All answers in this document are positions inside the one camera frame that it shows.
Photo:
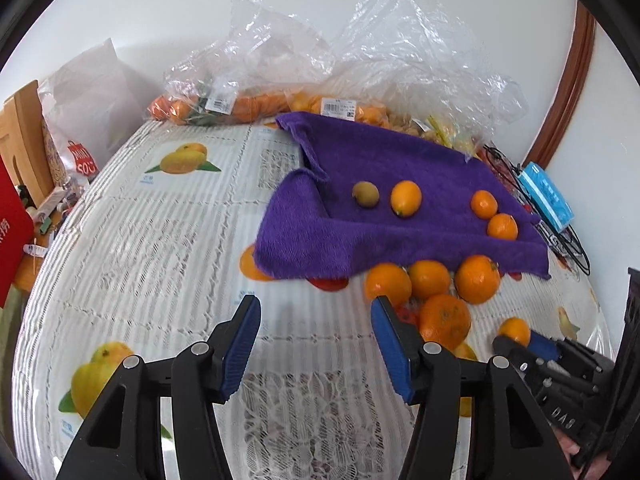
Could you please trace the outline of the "small orange middle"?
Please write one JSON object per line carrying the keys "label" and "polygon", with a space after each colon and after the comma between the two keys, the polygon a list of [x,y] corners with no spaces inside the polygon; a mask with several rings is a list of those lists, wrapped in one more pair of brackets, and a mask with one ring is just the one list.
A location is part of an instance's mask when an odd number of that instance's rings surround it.
{"label": "small orange middle", "polygon": [[412,283],[408,273],[395,263],[383,262],[371,268],[363,285],[364,296],[372,301],[386,296],[393,307],[402,307],[410,299]]}

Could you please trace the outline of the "orange near left gripper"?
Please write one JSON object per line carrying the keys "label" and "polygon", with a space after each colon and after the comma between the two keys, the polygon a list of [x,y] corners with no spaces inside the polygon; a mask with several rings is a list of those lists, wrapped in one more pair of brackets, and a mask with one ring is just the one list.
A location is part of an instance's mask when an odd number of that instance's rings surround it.
{"label": "orange near left gripper", "polygon": [[472,325],[471,313],[461,299],[449,294],[431,296],[420,305],[418,329],[424,341],[456,350]]}

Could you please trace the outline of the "green-brown kiwi fruit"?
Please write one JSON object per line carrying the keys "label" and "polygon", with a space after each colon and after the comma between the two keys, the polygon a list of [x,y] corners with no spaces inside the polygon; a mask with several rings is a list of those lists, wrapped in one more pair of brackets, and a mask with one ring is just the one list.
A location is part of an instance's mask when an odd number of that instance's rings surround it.
{"label": "green-brown kiwi fruit", "polygon": [[352,187],[352,198],[362,208],[373,208],[380,201],[380,192],[372,182],[359,181]]}

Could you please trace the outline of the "wooden chair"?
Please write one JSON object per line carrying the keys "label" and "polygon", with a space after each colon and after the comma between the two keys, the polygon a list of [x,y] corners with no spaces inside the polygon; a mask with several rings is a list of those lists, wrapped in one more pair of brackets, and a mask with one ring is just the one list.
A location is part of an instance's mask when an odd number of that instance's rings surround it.
{"label": "wooden chair", "polygon": [[52,193],[43,141],[42,108],[33,80],[1,105],[1,157],[14,185],[25,185],[36,207]]}

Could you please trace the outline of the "large orange with stem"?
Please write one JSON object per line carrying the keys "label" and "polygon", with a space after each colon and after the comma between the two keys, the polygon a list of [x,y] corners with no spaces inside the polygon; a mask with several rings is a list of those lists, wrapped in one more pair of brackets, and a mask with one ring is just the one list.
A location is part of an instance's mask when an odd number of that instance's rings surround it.
{"label": "large orange with stem", "polygon": [[498,264],[483,255],[466,258],[454,274],[454,287],[468,304],[484,304],[495,296],[501,276]]}

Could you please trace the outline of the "purple fleece towel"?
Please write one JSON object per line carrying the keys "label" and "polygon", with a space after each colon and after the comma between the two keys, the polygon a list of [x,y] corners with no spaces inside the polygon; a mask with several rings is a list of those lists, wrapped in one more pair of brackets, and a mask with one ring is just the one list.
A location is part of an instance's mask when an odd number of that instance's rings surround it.
{"label": "purple fleece towel", "polygon": [[548,246],[481,160],[383,128],[310,113],[278,125],[303,166],[274,191],[255,242],[273,278],[350,278],[379,263],[434,260],[456,270],[486,256],[548,278]]}

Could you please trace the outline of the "small orange far left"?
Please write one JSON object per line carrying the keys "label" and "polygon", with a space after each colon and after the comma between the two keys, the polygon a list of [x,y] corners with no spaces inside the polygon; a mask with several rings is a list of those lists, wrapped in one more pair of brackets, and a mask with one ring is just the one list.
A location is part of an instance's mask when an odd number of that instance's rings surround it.
{"label": "small orange far left", "polygon": [[427,300],[449,292],[451,276],[446,266],[438,261],[419,260],[408,267],[408,274],[416,299]]}

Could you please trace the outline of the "small orange on towel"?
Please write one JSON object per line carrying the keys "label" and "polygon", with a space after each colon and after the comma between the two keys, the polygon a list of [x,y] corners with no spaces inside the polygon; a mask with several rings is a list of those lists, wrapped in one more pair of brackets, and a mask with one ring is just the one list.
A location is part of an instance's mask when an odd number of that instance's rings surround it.
{"label": "small orange on towel", "polygon": [[470,207],[477,218],[482,220],[490,220],[498,212],[495,196],[486,190],[478,190],[473,194]]}

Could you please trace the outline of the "oval kumquat orange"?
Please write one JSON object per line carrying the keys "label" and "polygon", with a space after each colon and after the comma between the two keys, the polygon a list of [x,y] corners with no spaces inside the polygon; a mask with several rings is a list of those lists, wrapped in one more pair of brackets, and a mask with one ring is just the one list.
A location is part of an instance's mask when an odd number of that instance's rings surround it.
{"label": "oval kumquat orange", "polygon": [[398,182],[390,192],[390,206],[399,218],[413,216],[421,207],[422,191],[416,182],[403,180]]}

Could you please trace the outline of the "smooth round orange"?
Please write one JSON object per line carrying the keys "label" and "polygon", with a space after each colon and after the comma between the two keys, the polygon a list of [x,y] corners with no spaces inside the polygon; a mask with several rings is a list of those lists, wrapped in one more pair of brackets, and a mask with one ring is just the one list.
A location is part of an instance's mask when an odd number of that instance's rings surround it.
{"label": "smooth round orange", "polygon": [[498,335],[509,338],[523,347],[527,347],[530,343],[532,331],[527,322],[522,318],[507,318],[499,326]]}

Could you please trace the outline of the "blue tissue pack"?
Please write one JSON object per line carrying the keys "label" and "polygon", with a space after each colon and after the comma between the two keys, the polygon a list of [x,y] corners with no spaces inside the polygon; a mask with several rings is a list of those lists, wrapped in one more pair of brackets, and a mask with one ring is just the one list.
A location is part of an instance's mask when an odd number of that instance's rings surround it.
{"label": "blue tissue pack", "polygon": [[536,162],[529,162],[521,170],[518,183],[555,231],[564,231],[575,218],[564,196]]}

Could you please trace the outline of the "clear bag of tangerines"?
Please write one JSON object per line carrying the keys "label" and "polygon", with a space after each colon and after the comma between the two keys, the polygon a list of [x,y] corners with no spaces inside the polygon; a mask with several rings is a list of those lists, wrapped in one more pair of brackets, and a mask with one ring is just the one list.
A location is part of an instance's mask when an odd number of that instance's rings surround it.
{"label": "clear bag of tangerines", "polygon": [[333,64],[310,25],[262,0],[231,0],[228,35],[172,66],[146,114],[176,125],[252,124],[287,113],[294,94],[326,79]]}

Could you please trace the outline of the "red paper bag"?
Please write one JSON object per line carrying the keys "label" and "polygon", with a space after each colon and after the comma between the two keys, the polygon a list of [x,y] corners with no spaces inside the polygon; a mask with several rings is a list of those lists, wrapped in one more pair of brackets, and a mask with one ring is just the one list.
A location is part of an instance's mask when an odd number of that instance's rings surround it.
{"label": "red paper bag", "polygon": [[26,244],[34,237],[34,222],[16,192],[6,166],[0,166],[0,308],[4,308]]}

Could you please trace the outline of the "brown wooden door frame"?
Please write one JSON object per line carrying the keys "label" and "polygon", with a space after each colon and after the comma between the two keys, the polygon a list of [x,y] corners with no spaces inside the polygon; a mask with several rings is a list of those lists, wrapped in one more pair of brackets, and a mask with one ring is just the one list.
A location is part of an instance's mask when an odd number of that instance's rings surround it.
{"label": "brown wooden door frame", "polygon": [[582,97],[596,43],[597,21],[589,10],[576,2],[574,29],[565,65],[555,95],[536,139],[524,162],[546,168],[561,144]]}

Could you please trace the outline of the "clear bag of oranges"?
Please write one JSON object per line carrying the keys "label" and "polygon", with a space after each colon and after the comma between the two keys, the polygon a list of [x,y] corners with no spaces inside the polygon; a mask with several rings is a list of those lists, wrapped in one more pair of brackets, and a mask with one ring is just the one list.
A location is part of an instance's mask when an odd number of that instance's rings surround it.
{"label": "clear bag of oranges", "polygon": [[472,157],[528,112],[521,87],[436,0],[360,0],[332,49],[329,75],[307,90],[355,102],[356,122]]}

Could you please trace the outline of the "white plastic bag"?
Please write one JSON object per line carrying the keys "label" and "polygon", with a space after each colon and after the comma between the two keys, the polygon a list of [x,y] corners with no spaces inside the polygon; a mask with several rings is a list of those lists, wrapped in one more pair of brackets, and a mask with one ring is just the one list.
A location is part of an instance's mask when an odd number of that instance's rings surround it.
{"label": "white plastic bag", "polygon": [[143,122],[111,39],[40,80],[37,94],[65,172],[79,181],[92,181]]}

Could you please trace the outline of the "mandarin orange dimpled skin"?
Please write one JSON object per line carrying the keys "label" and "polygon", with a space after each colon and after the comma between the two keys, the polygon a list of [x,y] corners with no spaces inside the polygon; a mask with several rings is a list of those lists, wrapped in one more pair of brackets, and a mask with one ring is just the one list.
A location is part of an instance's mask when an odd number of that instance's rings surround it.
{"label": "mandarin orange dimpled skin", "polygon": [[518,224],[510,214],[495,214],[487,223],[486,233],[498,240],[517,240]]}

